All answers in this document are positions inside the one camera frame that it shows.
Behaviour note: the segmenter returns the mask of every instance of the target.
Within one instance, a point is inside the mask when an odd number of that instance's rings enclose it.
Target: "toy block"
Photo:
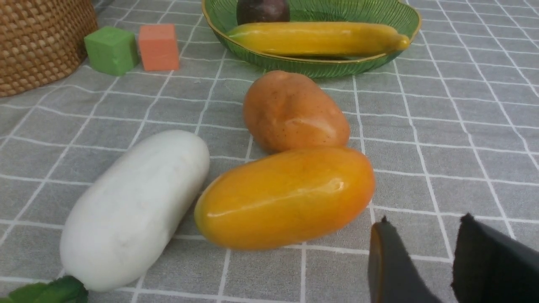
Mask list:
[[[179,52],[174,24],[142,25],[139,50],[145,71],[179,69]]]
[[[104,26],[84,38],[90,66],[102,73],[122,76],[139,64],[135,34]]]

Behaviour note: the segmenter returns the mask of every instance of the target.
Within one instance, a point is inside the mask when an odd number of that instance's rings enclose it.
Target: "green cube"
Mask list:
[[[102,73],[122,76],[140,62],[135,34],[104,26],[84,38],[90,66]]]

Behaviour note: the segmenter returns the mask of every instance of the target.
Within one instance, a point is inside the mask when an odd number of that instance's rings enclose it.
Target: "white radish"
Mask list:
[[[78,199],[60,240],[66,274],[91,291],[143,275],[170,242],[208,175],[193,133],[168,130],[128,150]]]

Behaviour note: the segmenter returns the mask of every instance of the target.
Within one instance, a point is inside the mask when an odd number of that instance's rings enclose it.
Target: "orange cube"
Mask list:
[[[142,25],[139,50],[145,71],[179,69],[179,52],[174,24]]]

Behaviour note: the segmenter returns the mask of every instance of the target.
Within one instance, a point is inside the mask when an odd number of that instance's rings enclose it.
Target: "gold bowl rim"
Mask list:
[[[263,57],[269,57],[269,58],[273,58],[273,59],[279,59],[279,60],[285,60],[285,61],[295,61],[295,62],[305,62],[305,63],[317,63],[317,64],[347,64],[347,63],[362,63],[362,62],[367,62],[367,61],[371,61],[371,60],[375,60],[375,59],[379,59],[379,58],[383,58],[383,57],[386,57],[388,55],[388,53],[383,53],[383,54],[378,54],[376,56],[371,56],[371,57],[365,57],[365,58],[361,58],[361,59],[355,59],[355,60],[317,60],[317,59],[301,59],[301,58],[290,58],[290,57],[283,57],[283,56],[277,56],[277,55],[272,55],[272,54],[265,54],[265,53],[261,53],[259,51],[256,51],[256,50],[253,50],[253,49],[249,49],[248,47],[245,47],[243,46],[242,44],[239,44],[237,43],[236,41],[232,40],[229,36],[227,36],[225,33],[221,32],[218,28],[215,27],[215,25],[213,24],[213,22],[211,21],[211,18],[208,16],[208,12],[206,11],[206,1],[209,1],[209,0],[202,0],[202,14],[204,15],[204,18],[206,19],[206,22],[208,23],[208,25],[210,26],[210,28],[218,33],[221,37],[223,37],[224,39],[228,40],[229,42],[231,43],[234,43],[236,44],[237,46],[243,48],[243,49],[246,49],[252,53],[255,53],[259,56],[263,56]],[[407,3],[404,3],[402,2],[402,0],[393,0],[393,1],[396,1],[398,2],[400,5],[404,5],[404,6],[408,6],[409,8],[411,8],[418,16],[419,18],[419,22],[417,23],[417,27],[416,29],[414,30],[413,34],[412,34],[412,37],[410,38],[410,45],[412,44],[411,42],[415,39],[417,33],[419,32],[419,30],[421,29],[421,25],[423,23],[423,18],[421,17],[421,14],[419,13],[419,11],[414,8],[413,6],[407,4]]]

